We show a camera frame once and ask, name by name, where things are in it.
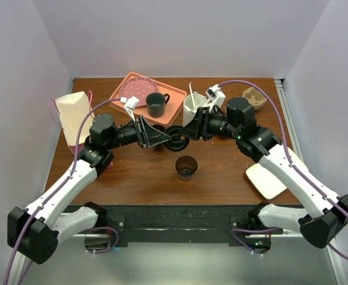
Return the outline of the black cup lid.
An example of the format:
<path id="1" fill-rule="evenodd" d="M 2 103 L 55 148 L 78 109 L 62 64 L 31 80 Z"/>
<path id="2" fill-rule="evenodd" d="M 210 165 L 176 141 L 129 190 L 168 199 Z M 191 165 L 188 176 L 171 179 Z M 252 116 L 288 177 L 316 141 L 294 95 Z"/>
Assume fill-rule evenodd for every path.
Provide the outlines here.
<path id="1" fill-rule="evenodd" d="M 164 133 L 170 136 L 170 140 L 164 143 L 164 147 L 172 152 L 179 152 L 187 148 L 189 138 L 181 134 L 183 127 L 173 125 L 168 127 Z"/>

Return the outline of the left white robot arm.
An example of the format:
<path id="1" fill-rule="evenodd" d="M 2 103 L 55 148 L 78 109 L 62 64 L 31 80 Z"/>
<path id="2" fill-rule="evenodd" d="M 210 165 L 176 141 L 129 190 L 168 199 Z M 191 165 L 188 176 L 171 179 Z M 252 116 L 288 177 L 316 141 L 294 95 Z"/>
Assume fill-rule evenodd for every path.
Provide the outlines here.
<path id="1" fill-rule="evenodd" d="M 112 115 L 93 119 L 83 149 L 66 173 L 25 209 L 14 207 L 7 217 L 7 243 L 37 264 L 46 262 L 63 241 L 57 220 L 68 204 L 111 164 L 112 150 L 136 143 L 142 148 L 170 141 L 170 136 L 150 125 L 143 116 L 118 128 Z"/>

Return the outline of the black plastic cup stack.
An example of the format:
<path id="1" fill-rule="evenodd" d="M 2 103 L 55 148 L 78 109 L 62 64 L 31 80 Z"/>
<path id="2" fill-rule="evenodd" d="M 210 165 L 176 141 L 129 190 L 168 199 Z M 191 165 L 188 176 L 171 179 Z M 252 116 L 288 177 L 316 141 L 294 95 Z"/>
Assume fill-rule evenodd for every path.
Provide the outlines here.
<path id="1" fill-rule="evenodd" d="M 159 124 L 155 124 L 153 125 L 153 128 L 156 128 L 157 130 L 161 131 L 161 132 L 165 132 L 166 128 L 162 125 Z M 160 151 L 164 148 L 163 142 L 162 142 L 162 138 L 159 137 L 158 139 L 156 139 L 155 141 L 155 145 L 152 147 L 152 149 Z"/>

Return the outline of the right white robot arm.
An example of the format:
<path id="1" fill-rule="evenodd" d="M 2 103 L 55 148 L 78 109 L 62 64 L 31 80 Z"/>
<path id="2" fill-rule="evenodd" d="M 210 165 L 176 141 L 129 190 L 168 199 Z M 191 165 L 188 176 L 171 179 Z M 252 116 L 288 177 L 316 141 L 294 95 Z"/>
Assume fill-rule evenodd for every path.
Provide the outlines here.
<path id="1" fill-rule="evenodd" d="M 257 125 L 255 110 L 247 99 L 230 99 L 225 114 L 219 107 L 198 108 L 180 135 L 194 141 L 214 136 L 235 140 L 241 153 L 279 179 L 302 204 L 297 209 L 261 203 L 249 214 L 248 225 L 253 232 L 291 230 L 322 249 L 348 223 L 348 195 L 339 196 L 297 166 L 284 142 L 268 128 Z"/>

